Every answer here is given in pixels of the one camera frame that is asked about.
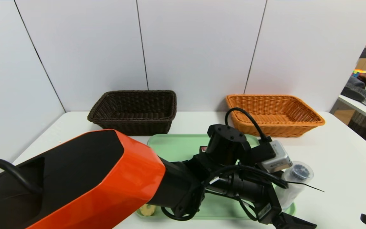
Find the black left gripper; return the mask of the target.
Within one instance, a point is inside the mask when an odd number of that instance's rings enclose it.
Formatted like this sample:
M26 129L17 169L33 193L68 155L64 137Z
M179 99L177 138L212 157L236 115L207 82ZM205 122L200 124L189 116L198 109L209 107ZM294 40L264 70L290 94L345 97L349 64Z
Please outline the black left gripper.
M271 181L264 178L229 175L227 195L240 204L252 221L276 229L316 229L317 225L282 212Z

